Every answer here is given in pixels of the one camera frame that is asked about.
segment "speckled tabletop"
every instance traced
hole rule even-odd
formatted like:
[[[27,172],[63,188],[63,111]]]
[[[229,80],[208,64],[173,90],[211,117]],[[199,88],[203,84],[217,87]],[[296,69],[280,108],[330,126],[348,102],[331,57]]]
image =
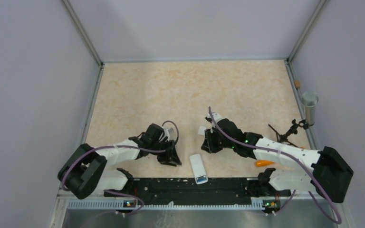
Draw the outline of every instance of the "speckled tabletop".
[[[203,136],[197,132],[210,126],[204,119],[208,106],[243,132],[273,140],[268,124],[285,133],[293,119],[300,120],[283,60],[106,64],[86,142],[120,143],[151,123],[172,120],[180,129],[176,150],[182,166],[161,165],[149,155],[112,168],[134,177],[193,177],[189,156],[200,153],[209,177],[256,177],[264,171],[232,150],[208,154],[200,149]],[[309,148],[304,131],[290,140]]]

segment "gray wall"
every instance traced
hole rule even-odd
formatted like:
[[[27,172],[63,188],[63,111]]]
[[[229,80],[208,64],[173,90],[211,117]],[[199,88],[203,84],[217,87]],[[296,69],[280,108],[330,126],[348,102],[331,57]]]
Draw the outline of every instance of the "gray wall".
[[[0,227],[48,225],[97,73],[60,1],[0,1]]]
[[[365,227],[365,0],[328,3],[294,62],[306,89],[318,93],[315,128],[355,175],[346,201]]]
[[[284,58],[318,0],[71,0],[103,61]]]

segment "black mounting bracket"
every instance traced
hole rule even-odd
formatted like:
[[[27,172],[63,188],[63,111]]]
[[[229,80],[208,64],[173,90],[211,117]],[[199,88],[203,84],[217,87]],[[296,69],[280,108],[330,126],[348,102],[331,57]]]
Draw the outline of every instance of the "black mounting bracket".
[[[146,205],[248,205],[252,197],[290,196],[290,190],[268,187],[268,178],[208,178],[196,184],[195,178],[133,178],[130,175],[122,190],[112,190],[141,198]],[[114,197],[104,192],[105,197]]]
[[[306,120],[302,120],[298,123],[296,123],[296,119],[292,120],[292,126],[289,128],[289,130],[285,133],[285,134],[279,134],[279,132],[277,130],[275,130],[275,128],[273,128],[270,124],[268,124],[268,126],[275,132],[276,134],[276,141],[280,142],[280,143],[288,143],[289,145],[296,146],[295,144],[291,143],[288,139],[289,136],[291,136],[292,134],[297,134],[298,131],[297,129],[303,128],[304,130],[307,130],[310,126],[306,123]]]

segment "white tag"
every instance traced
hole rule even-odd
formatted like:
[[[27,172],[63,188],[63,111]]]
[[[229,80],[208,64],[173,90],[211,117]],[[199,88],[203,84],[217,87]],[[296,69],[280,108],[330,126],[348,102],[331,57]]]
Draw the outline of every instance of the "white tag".
[[[194,172],[194,178],[196,184],[203,184],[208,182],[208,177],[205,173],[205,167],[203,166],[201,155],[194,154],[190,156],[190,162],[192,171]]]
[[[199,135],[205,135],[205,130],[206,130],[205,126],[200,126],[199,129],[198,129],[198,134]]]

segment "white robotic arm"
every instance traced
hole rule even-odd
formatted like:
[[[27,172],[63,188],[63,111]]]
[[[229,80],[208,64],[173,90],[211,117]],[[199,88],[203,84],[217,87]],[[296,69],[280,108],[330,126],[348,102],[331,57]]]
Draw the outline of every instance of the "white robotic arm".
[[[232,148],[242,157],[273,161],[294,168],[296,170],[290,171],[269,168],[260,173],[259,179],[268,180],[267,184],[274,191],[317,190],[321,195],[312,178],[298,164],[300,162],[313,174],[333,202],[343,202],[353,171],[335,149],[325,147],[322,151],[306,150],[275,142],[260,134],[243,133],[232,121],[217,113],[212,113],[212,116],[209,113],[205,119],[212,123],[212,128],[205,130],[202,150],[216,153],[224,148]],[[298,162],[284,154],[291,155]]]
[[[112,146],[94,149],[88,144],[80,145],[58,173],[58,179],[79,199],[107,189],[122,190],[131,175],[122,169],[112,170],[111,166],[117,163],[153,153],[160,164],[181,165],[175,150],[178,136],[171,140],[172,132],[173,128],[151,124],[139,136]]]

